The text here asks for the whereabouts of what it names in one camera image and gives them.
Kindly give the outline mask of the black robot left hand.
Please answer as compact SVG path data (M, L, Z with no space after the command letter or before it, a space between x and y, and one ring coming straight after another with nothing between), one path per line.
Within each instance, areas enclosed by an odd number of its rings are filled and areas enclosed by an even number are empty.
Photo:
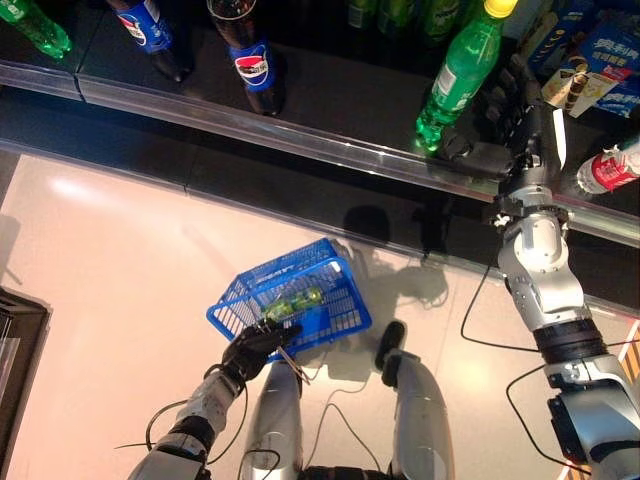
M274 351L287 346L301 332L300 325L246 327L225 349L222 369L229 378L244 387L247 381L261 372Z

